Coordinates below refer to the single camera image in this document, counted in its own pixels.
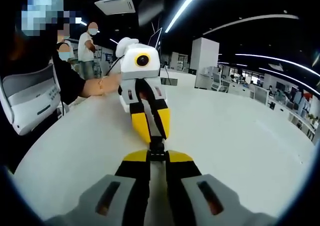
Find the ceiling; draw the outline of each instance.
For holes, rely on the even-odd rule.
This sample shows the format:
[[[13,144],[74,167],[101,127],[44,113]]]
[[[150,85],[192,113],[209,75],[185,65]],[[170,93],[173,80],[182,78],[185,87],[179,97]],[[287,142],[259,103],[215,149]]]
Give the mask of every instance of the ceiling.
[[[185,0],[161,0],[163,12],[149,23],[139,26],[139,13],[123,15],[104,15],[95,5],[97,0],[70,0],[68,7],[78,11],[86,23],[97,22],[99,33],[95,43],[115,49],[116,44],[109,39],[119,41],[123,37],[138,38],[147,43],[153,29],[166,27]],[[318,0],[194,0],[183,12],[168,33],[162,35],[162,52],[178,52],[191,55],[193,40],[204,37],[220,43],[219,60],[222,62],[243,64],[251,71],[259,68],[274,70],[269,64],[283,66],[285,75],[293,77],[309,86],[315,87],[319,77],[296,65],[272,59],[236,56],[235,54],[263,55],[292,61],[312,68],[320,53],[320,21]],[[133,0],[137,12],[142,12],[143,0]],[[266,18],[250,20],[218,29],[203,35],[210,29],[264,15],[293,15],[292,18]],[[71,37],[79,38],[85,26],[73,25]],[[320,73],[320,60],[312,68]]]

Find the black shirt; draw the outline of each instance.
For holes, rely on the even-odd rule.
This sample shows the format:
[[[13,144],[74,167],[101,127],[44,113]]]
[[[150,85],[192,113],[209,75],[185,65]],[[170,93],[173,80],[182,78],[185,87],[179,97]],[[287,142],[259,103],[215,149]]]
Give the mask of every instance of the black shirt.
[[[82,92],[86,81],[82,79],[77,72],[72,70],[71,65],[68,62],[62,61],[59,58],[59,55],[55,49],[55,44],[53,44],[53,47],[49,48],[47,51],[34,50],[33,48],[33,50],[30,50],[25,55],[26,56],[22,59],[14,62],[8,62],[8,65],[1,67],[1,78],[3,79],[7,75],[25,74],[39,71],[48,66],[49,60],[52,56],[56,76],[61,89],[61,100],[66,104],[70,104]],[[19,136],[9,123],[1,105],[1,162],[7,165],[9,169],[14,172],[22,158],[35,143],[35,141],[57,120],[58,114],[55,112],[47,117],[29,134]]]

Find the bracelet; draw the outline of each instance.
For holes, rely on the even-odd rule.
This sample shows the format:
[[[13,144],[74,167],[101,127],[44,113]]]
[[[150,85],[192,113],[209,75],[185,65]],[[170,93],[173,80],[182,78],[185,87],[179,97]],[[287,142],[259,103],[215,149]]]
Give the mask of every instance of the bracelet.
[[[102,85],[102,80],[103,80],[103,78],[98,82],[98,84],[100,85],[100,89],[101,90],[104,88],[103,85]]]

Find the robotic claw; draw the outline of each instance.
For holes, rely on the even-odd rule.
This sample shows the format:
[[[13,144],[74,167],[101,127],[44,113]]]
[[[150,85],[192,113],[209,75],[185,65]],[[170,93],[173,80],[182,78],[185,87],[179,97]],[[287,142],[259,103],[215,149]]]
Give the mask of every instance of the robotic claw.
[[[151,136],[148,119],[140,97],[148,101],[156,127],[166,140],[170,130],[170,109],[166,91],[159,77],[160,60],[155,48],[139,43],[138,39],[123,38],[117,45],[116,56],[121,58],[122,82],[118,89],[126,113],[131,114],[132,126],[147,144],[159,145]]]
[[[236,192],[212,175],[202,175],[190,156],[165,151],[163,140],[169,136],[170,110],[158,77],[158,52],[137,39],[124,38],[118,43],[116,56],[122,57],[118,90],[121,104],[130,112],[132,125],[149,144],[149,150],[128,154],[115,175],[106,175],[82,194],[74,210],[51,218],[47,224],[143,226],[150,196],[150,164],[158,161],[165,162],[167,197],[176,226],[273,225],[274,218],[250,212],[241,206]],[[150,104],[161,136],[150,134],[140,93]]]

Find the robot camera eye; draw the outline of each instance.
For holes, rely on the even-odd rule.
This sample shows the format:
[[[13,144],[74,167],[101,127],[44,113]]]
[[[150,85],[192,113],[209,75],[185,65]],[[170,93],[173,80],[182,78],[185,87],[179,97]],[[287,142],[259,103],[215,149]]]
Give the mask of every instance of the robot camera eye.
[[[140,55],[136,59],[136,64],[140,67],[144,67],[149,63],[149,57],[147,55]]]

